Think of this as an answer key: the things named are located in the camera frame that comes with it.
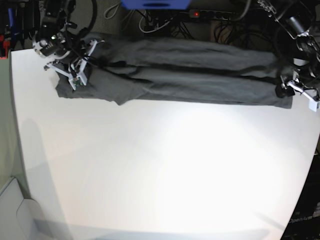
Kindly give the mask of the red clamp at table corner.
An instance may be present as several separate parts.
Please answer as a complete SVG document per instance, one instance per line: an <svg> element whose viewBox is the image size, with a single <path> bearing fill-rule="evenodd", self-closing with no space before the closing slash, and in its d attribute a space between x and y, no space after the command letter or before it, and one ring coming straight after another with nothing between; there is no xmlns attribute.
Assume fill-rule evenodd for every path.
<svg viewBox="0 0 320 240"><path fill-rule="evenodd" d="M11 47L11 40L5 38L4 34L0 35L0 59L7 59Z"/></svg>

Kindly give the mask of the black power strip red light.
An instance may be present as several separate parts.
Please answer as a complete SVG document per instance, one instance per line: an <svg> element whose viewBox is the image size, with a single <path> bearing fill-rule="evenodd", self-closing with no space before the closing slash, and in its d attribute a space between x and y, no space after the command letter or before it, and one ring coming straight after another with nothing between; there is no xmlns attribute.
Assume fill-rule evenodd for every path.
<svg viewBox="0 0 320 240"><path fill-rule="evenodd" d="M191 19L208 21L230 21L237 14L235 12L229 11L191 9L188 11L188 15Z"/></svg>

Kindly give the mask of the blue box at top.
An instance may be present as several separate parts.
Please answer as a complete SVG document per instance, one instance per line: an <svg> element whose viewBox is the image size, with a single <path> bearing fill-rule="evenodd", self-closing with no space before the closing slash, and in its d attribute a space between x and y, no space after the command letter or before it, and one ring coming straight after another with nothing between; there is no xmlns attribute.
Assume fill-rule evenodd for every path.
<svg viewBox="0 0 320 240"><path fill-rule="evenodd" d="M190 0L121 0L128 10L185 10Z"/></svg>

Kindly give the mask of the dark grey t-shirt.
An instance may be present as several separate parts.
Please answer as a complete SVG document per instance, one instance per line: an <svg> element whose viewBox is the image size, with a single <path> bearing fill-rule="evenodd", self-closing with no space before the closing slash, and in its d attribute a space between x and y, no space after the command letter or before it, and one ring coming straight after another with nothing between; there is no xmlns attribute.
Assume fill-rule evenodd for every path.
<svg viewBox="0 0 320 240"><path fill-rule="evenodd" d="M276 95L281 73L290 69L271 52L172 37L87 36L95 38L93 56L103 68L93 68L87 85L76 90L60 76L59 97L292 107L291 97Z"/></svg>

